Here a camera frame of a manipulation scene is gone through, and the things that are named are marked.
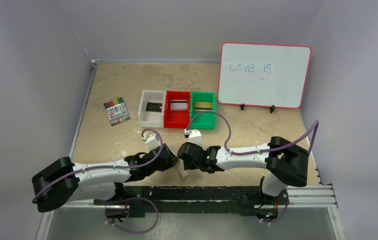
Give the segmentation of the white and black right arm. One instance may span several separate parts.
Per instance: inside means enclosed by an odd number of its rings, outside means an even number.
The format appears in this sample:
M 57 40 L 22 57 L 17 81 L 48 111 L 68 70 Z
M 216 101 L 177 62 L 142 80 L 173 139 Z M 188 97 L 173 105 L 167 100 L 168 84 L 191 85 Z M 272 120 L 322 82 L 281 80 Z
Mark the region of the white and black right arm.
M 270 173 L 260 183 L 262 194 L 277 197 L 288 186 L 305 187 L 308 178 L 308 150 L 293 142 L 273 136 L 269 143 L 251 147 L 203 149 L 196 142 L 185 142 L 177 156 L 185 170 L 198 169 L 213 174 L 235 168 L 267 169 Z

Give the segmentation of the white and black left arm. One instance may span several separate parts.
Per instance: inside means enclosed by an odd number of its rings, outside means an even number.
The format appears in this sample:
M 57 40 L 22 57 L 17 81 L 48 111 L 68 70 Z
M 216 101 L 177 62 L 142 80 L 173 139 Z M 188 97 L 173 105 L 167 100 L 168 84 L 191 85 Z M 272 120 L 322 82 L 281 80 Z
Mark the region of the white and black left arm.
M 108 201 L 120 184 L 141 181 L 177 162 L 178 157 L 166 144 L 103 164 L 73 163 L 70 157 L 61 157 L 32 177 L 32 203 L 44 213 L 76 200 Z

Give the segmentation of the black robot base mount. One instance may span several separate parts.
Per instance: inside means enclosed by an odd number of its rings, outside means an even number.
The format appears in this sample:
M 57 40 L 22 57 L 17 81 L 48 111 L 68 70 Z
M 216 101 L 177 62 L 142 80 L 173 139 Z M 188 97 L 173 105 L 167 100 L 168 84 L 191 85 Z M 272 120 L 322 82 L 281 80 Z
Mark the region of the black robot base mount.
M 262 194 L 259 186 L 121 186 L 108 200 L 94 205 L 124 207 L 131 218 L 146 213 L 238 214 L 275 219 L 288 202 L 286 190 L 277 197 Z

